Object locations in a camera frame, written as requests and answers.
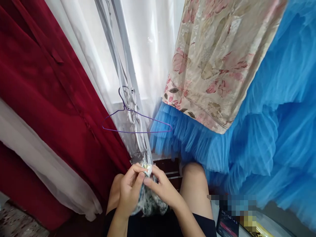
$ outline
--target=wire hanger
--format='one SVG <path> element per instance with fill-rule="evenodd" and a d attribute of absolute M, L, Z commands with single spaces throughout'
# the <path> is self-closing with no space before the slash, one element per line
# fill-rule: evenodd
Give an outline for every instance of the wire hanger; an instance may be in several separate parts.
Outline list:
<path fill-rule="evenodd" d="M 124 102 L 122 96 L 121 96 L 120 89 L 121 89 L 121 88 L 119 87 L 119 89 L 118 89 L 118 94 L 119 94 L 119 96 L 121 97 L 121 99 L 122 99 L 122 101 L 123 101 L 124 109 L 122 109 L 122 110 L 117 110 L 117 111 L 115 111 L 113 114 L 111 114 L 111 115 L 109 115 L 108 117 L 106 117 L 106 118 L 103 120 L 103 122 L 102 122 L 102 128 L 103 128 L 103 129 L 109 130 L 109 131 L 115 131 L 115 132 L 122 132 L 122 133 L 160 133 L 160 132 L 171 132 L 171 131 L 172 131 L 172 126 L 171 126 L 170 124 L 165 123 L 165 122 L 162 122 L 162 121 L 159 121 L 159 120 L 156 120 L 156 119 L 153 119 L 153 118 L 150 118 L 150 117 L 147 117 L 147 116 L 145 116 L 145 115 L 142 115 L 142 114 L 138 113 L 138 112 L 135 111 L 135 110 L 128 109 L 127 106 L 125 105 L 125 102 Z M 119 112 L 119 111 L 124 111 L 124 110 L 127 110 L 127 111 L 129 111 L 129 112 L 135 112 L 135 113 L 137 113 L 137 114 L 139 114 L 140 116 L 143 116 L 143 117 L 145 117 L 145 118 L 148 118 L 148 119 L 157 121 L 157 122 L 159 122 L 159 123 L 168 125 L 168 126 L 170 127 L 170 130 L 168 130 L 168 131 L 158 131 L 158 132 L 125 132 L 125 131 L 118 131 L 118 130 L 113 130 L 113 129 L 108 129 L 108 128 L 103 127 L 103 123 L 104 123 L 104 121 L 105 121 L 107 118 L 111 117 L 112 115 L 116 114 L 116 113 Z"/>

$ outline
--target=ruffled tulle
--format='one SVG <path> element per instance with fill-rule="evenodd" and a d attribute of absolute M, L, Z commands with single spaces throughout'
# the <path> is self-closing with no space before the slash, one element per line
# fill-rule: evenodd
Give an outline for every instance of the ruffled tulle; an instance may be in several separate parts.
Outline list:
<path fill-rule="evenodd" d="M 162 103 L 157 154 L 197 161 L 208 182 L 291 208 L 316 231 L 316 1 L 290 0 L 232 126 L 224 135 Z M 154 122 L 151 131 L 167 130 Z"/>

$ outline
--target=person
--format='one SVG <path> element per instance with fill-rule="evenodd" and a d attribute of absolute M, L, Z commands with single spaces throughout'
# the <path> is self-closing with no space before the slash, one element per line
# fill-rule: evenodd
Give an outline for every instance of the person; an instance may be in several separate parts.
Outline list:
<path fill-rule="evenodd" d="M 200 164 L 189 163 L 182 169 L 180 193 L 156 165 L 152 173 L 158 183 L 145 178 L 146 169 L 134 164 L 126 175 L 114 178 L 105 217 L 105 236 L 216 236 L 208 185 Z M 171 211 L 165 215 L 130 216 L 139 198 L 142 184 L 154 191 Z"/>

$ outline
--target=phone screen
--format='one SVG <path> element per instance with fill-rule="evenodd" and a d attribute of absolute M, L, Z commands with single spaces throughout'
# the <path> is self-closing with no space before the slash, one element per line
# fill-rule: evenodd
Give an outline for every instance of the phone screen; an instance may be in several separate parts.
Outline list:
<path fill-rule="evenodd" d="M 238 237 L 239 223 L 220 208 L 216 230 L 222 237 Z"/>

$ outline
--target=fingernail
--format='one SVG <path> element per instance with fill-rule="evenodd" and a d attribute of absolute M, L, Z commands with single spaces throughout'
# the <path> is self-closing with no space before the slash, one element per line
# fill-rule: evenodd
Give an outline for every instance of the fingernail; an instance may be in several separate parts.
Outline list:
<path fill-rule="evenodd" d="M 141 178 L 144 178 L 145 174 L 143 172 L 141 172 L 141 173 L 138 174 L 138 176 L 141 177 Z"/>
<path fill-rule="evenodd" d="M 146 177 L 144 179 L 144 185 L 149 185 L 149 183 L 150 183 L 150 178 Z"/>

